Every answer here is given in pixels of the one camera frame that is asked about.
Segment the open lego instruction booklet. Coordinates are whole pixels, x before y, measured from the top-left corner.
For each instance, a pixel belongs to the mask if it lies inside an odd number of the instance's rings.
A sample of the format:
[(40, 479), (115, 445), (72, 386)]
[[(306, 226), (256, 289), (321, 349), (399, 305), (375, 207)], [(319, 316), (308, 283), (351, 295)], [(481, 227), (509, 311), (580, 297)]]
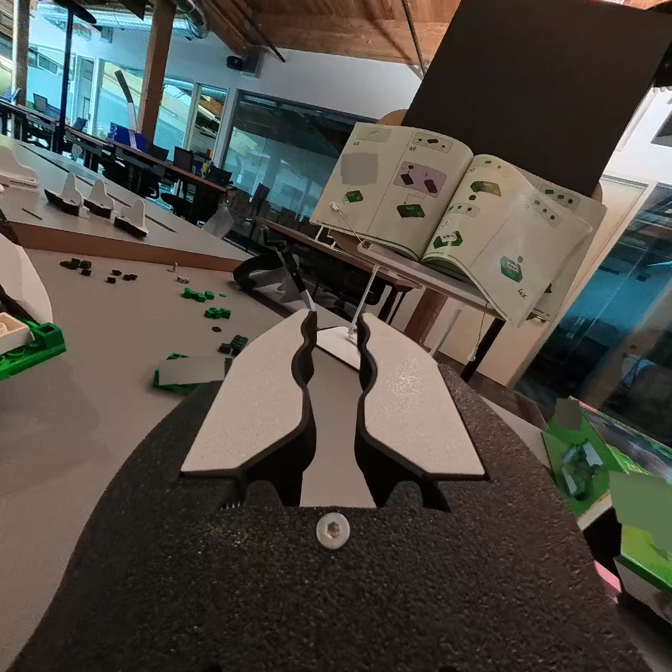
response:
[(449, 136), (358, 122), (310, 221), (472, 284), (520, 327), (559, 315), (605, 213)]

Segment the spare hand-held gripper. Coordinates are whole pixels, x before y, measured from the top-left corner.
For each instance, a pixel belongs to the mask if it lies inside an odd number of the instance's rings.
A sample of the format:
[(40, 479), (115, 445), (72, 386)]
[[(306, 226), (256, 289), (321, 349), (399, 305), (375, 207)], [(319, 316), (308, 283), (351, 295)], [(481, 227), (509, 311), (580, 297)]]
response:
[(241, 290), (251, 291), (276, 285), (275, 301), (281, 305), (301, 302), (316, 312), (313, 297), (300, 273), (298, 261), (288, 244), (282, 240), (271, 242), (266, 252), (241, 263), (232, 273)]

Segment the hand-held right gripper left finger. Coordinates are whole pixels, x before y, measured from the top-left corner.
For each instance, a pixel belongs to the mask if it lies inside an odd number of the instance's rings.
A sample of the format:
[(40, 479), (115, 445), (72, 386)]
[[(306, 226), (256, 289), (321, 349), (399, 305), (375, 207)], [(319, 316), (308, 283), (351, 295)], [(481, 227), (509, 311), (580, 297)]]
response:
[(235, 356), (182, 475), (240, 476), (308, 428), (316, 325), (316, 311), (300, 309)]

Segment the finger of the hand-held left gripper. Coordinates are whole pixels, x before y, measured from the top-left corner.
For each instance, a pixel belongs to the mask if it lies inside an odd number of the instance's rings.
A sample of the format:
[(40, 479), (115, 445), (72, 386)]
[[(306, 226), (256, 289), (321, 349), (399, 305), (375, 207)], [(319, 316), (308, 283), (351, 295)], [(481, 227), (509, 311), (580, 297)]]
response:
[(1, 307), (23, 321), (53, 322), (53, 309), (41, 277), (25, 250), (1, 235)]

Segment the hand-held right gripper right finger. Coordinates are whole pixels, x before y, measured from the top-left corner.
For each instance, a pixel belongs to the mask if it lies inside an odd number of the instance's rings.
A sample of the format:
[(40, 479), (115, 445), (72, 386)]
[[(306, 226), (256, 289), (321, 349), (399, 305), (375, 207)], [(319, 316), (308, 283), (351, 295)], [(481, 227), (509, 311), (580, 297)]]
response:
[(373, 314), (357, 324), (357, 432), (414, 475), (478, 480), (485, 467), (437, 362)]

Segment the pink lego pig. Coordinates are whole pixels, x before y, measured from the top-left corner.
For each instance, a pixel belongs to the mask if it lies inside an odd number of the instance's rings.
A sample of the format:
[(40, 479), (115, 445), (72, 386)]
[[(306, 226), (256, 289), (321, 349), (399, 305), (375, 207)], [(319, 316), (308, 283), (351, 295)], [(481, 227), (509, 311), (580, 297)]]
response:
[(609, 597), (614, 603), (618, 603), (620, 595), (622, 594), (622, 585), (617, 574), (612, 573), (608, 568), (604, 567), (598, 561), (593, 561), (593, 567), (601, 580), (601, 584)]

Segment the black office chair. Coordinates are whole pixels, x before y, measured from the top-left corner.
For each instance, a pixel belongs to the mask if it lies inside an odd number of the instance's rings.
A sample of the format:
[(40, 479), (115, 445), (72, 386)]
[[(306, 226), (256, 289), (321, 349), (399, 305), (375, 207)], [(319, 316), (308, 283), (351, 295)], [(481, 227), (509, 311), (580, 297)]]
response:
[(231, 172), (210, 167), (205, 176), (197, 172), (194, 152), (174, 147), (173, 162), (166, 177), (177, 184), (175, 193), (161, 192), (160, 198), (174, 214), (188, 219), (205, 219), (214, 214), (229, 194)]

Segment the opened green lego box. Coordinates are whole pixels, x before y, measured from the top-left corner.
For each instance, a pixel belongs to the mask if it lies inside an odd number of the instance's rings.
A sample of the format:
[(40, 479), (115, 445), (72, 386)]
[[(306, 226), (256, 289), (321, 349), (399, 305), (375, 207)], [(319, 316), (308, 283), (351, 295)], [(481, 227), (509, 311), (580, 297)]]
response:
[(645, 472), (609, 473), (621, 525), (618, 560), (652, 587), (671, 594), (671, 484)]

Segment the green lego assembly white brick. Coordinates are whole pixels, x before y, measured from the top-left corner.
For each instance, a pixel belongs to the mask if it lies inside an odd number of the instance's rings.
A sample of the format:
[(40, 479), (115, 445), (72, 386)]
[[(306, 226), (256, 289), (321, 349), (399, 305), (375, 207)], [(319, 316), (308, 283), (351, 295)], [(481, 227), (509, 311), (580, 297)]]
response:
[(189, 395), (201, 384), (223, 381), (233, 361), (230, 356), (189, 357), (173, 353), (155, 369), (152, 387)]

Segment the scattered bright green lego pieces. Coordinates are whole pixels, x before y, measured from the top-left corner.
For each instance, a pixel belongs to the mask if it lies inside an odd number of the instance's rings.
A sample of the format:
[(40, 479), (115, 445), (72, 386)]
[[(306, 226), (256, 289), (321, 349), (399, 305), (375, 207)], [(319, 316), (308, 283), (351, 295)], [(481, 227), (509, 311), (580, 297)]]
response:
[(214, 292), (206, 290), (203, 292), (197, 292), (190, 289), (189, 287), (184, 288), (181, 297), (197, 302), (199, 304), (206, 305), (204, 309), (204, 317), (211, 320), (220, 320), (220, 319), (230, 319), (231, 310), (228, 308), (217, 307), (213, 304), (215, 298), (225, 298), (225, 294), (215, 295)]

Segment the scattered dark green lego pieces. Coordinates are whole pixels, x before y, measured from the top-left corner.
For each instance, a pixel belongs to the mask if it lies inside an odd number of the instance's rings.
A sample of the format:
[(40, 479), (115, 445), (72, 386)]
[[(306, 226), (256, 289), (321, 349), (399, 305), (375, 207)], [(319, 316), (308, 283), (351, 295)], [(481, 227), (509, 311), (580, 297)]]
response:
[[(215, 351), (234, 357), (250, 340), (251, 331), (243, 324), (250, 316), (244, 306), (246, 296), (225, 277), (215, 272), (183, 269), (170, 273), (160, 265), (96, 258), (59, 262), (63, 271), (58, 287), (74, 300), (75, 317), (88, 337), (97, 329), (120, 341), (122, 351), (149, 351), (159, 356), (178, 353), (185, 356), (210, 356)], [(181, 275), (189, 284), (175, 281)], [(230, 319), (204, 317), (206, 305), (181, 297), (184, 288), (197, 292), (210, 290), (217, 307), (231, 310)]]

